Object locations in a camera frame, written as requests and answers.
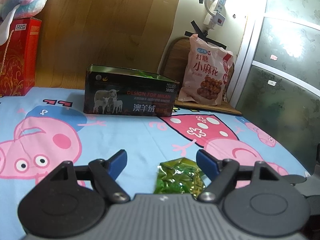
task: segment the brown sugar twist snack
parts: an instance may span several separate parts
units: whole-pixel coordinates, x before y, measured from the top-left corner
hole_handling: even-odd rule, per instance
[[[201,82],[200,87],[197,89],[198,95],[207,98],[209,100],[216,100],[218,94],[221,92],[221,80],[211,78],[209,75],[204,77],[204,81]]]

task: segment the peppa pig print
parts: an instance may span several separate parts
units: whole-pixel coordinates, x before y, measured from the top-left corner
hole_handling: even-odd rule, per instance
[[[70,116],[86,122],[83,114],[60,106],[30,111],[15,127],[13,139],[0,142],[0,178],[35,179],[37,184],[62,161],[77,161],[82,146],[76,129],[82,126]]]
[[[266,132],[261,130],[259,127],[254,125],[253,123],[250,123],[248,120],[241,116],[236,116],[236,119],[243,123],[247,128],[249,128],[251,131],[255,132],[258,135],[259,140],[264,143],[265,145],[268,145],[270,147],[276,146],[277,141],[273,139],[270,135],[268,135]]]
[[[179,134],[203,147],[205,151],[217,159],[231,158],[245,166],[253,166],[256,161],[263,161],[255,149],[240,141],[237,135],[215,115],[178,114],[161,119]],[[270,147],[275,146],[276,141],[258,127],[249,122],[246,122],[246,126],[258,134],[261,142]],[[280,175],[288,174],[281,166],[275,163],[268,164]],[[248,183],[248,181],[240,181],[237,187],[245,186]]]

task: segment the pig eye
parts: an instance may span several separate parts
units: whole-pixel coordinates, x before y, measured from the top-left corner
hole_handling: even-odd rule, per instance
[[[25,159],[18,159],[15,163],[18,172],[24,173],[29,169],[29,163]]]
[[[44,168],[44,167],[48,166],[49,161],[48,161],[47,157],[45,157],[43,155],[37,155],[34,158],[34,163],[35,163],[36,166]]]

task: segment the sheep picture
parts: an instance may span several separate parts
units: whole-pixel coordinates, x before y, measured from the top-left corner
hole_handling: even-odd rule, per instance
[[[106,109],[104,100],[97,100],[94,102],[93,113],[99,113],[99,106],[102,106],[102,113],[104,113],[104,109]]]
[[[117,100],[117,98],[113,98],[113,111],[112,111],[112,113],[115,112],[115,109],[116,109],[116,114],[118,113],[118,110],[119,110],[119,113],[122,112],[122,101]]]
[[[108,104],[109,98],[116,98],[117,92],[119,90],[110,89],[110,90],[98,90],[94,95],[94,107],[93,113],[99,113],[99,106],[102,106],[102,113],[104,114],[104,110],[107,107],[107,112],[111,111],[111,105],[113,105],[113,100],[111,99],[110,103]]]
[[[111,106],[113,106],[113,97],[103,98],[104,104],[107,106],[107,113],[111,112]]]

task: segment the white door frame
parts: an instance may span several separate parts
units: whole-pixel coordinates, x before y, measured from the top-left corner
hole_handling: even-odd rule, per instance
[[[248,17],[243,41],[235,64],[235,71],[230,81],[227,99],[232,107],[236,107],[247,80],[253,57],[257,48],[267,0],[253,0],[251,15]]]

